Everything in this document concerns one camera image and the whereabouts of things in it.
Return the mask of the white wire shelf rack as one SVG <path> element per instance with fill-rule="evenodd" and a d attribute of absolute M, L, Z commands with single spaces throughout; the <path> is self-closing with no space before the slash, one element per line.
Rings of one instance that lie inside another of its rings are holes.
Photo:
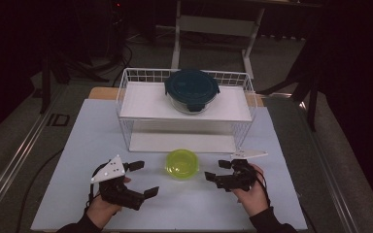
<path fill-rule="evenodd" d="M 207 71 L 218 85 L 212 101 L 191 112 L 165 88 L 176 69 L 127 68 L 117 96 L 121 132 L 130 151 L 229 153 L 241 147 L 258 101 L 246 73 Z"/>

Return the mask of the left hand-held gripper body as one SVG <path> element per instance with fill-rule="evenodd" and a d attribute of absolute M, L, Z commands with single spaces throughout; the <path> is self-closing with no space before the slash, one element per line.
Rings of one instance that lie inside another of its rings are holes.
<path fill-rule="evenodd" d="M 124 164 L 119 155 L 101 164 L 90 180 L 90 201 L 96 196 L 111 204 L 138 211 L 144 194 L 130 190 L 125 185 Z"/>

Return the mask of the metal floor rail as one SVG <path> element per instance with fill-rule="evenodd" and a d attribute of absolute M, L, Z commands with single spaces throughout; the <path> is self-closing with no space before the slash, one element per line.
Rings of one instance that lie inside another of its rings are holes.
<path fill-rule="evenodd" d="M 27 98 L 0 125 L 0 202 L 11 186 L 50 117 L 57 99 L 66 85 L 58 86 L 50 95 L 50 103 L 41 114 L 41 100 Z"/>
<path fill-rule="evenodd" d="M 323 179 L 327 186 L 329 195 L 331 196 L 333 205 L 337 211 L 337 215 L 343 225 L 345 233 L 359 233 L 356 227 L 356 222 L 351 215 L 348 204 L 345 201 L 344 194 L 342 193 L 338 182 L 332 172 L 331 166 L 326 158 L 323 151 L 320 140 L 315 132 L 309 126 L 308 122 L 305 122 L 306 130 L 309 136 L 312 138 L 313 145 L 318 154 L 319 164 L 322 170 Z"/>

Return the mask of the glass container with teal lid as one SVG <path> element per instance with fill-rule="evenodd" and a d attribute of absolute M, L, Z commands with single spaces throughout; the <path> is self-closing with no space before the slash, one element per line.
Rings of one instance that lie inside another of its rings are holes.
<path fill-rule="evenodd" d="M 199 70 L 177 71 L 164 82 L 164 87 L 174 108 L 191 115 L 204 112 L 220 94 L 216 79 Z"/>

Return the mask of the black stand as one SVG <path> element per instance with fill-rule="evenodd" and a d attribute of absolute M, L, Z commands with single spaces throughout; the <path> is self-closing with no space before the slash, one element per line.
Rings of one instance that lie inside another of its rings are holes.
<path fill-rule="evenodd" d="M 42 105 L 40 113 L 47 111 L 51 103 L 51 76 L 54 76 L 58 83 L 69 83 L 70 77 L 66 68 L 64 54 L 54 47 L 47 39 L 41 42 L 42 57 Z"/>
<path fill-rule="evenodd" d="M 312 131 L 316 131 L 315 115 L 319 92 L 319 80 L 322 76 L 317 55 L 322 54 L 320 47 L 320 33 L 313 30 L 307 37 L 301 52 L 292 64 L 287 77 L 280 83 L 260 90 L 258 94 L 270 95 L 277 90 L 297 83 L 290 98 L 293 102 L 301 103 L 309 97 L 307 108 L 307 122 Z"/>

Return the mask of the yellow-green plastic bowl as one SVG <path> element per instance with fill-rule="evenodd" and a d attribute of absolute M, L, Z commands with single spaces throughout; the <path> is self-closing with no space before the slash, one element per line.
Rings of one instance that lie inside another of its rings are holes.
<path fill-rule="evenodd" d="M 199 171 L 198 156 L 190 150 L 173 150 L 166 155 L 165 171 L 174 179 L 188 180 Z"/>

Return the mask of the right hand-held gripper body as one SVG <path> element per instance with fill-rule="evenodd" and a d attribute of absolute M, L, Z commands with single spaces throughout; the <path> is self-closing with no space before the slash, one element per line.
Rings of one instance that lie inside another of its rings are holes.
<path fill-rule="evenodd" d="M 236 150 L 230 155 L 231 175 L 216 175 L 215 184 L 217 188 L 225 191 L 240 188 L 249 191 L 257 180 L 256 170 L 249 163 L 249 158 L 267 155 L 264 150 Z"/>

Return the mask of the person's left hand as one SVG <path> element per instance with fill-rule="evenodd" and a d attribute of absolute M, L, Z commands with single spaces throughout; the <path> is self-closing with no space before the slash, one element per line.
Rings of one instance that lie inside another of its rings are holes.
<path fill-rule="evenodd" d="M 102 229 L 121 210 L 122 206 L 111 204 L 104 201 L 101 196 L 96 196 L 85 211 L 85 214 L 95 226 Z"/>

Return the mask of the white desk frame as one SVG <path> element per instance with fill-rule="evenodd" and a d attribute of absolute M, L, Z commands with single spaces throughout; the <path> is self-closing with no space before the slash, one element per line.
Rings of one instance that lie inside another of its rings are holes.
<path fill-rule="evenodd" d="M 248 4 L 255 7 L 253 20 L 231 19 L 221 17 L 189 16 L 182 14 L 182 2 L 176 0 L 175 17 L 175 44 L 172 54 L 171 68 L 178 69 L 181 54 L 181 33 L 196 32 L 210 33 L 227 36 L 238 36 L 249 39 L 248 45 L 241 50 L 241 57 L 245 72 L 254 77 L 253 67 L 250 59 L 255 38 L 261 26 L 262 18 L 268 8 L 289 8 L 291 9 L 320 9 L 322 4 L 300 3 L 299 0 L 232 0 L 236 4 Z M 229 0 L 220 0 L 219 4 L 230 4 Z"/>

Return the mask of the person's right hand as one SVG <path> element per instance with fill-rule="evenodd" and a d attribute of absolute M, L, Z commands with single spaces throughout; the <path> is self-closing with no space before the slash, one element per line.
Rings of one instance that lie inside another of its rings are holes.
<path fill-rule="evenodd" d="M 257 180 L 249 191 L 242 189 L 233 189 L 233 194 L 237 197 L 238 202 L 242 204 L 249 216 L 255 216 L 269 208 L 268 198 L 264 190 L 263 171 L 260 167 L 253 164 L 256 170 Z"/>

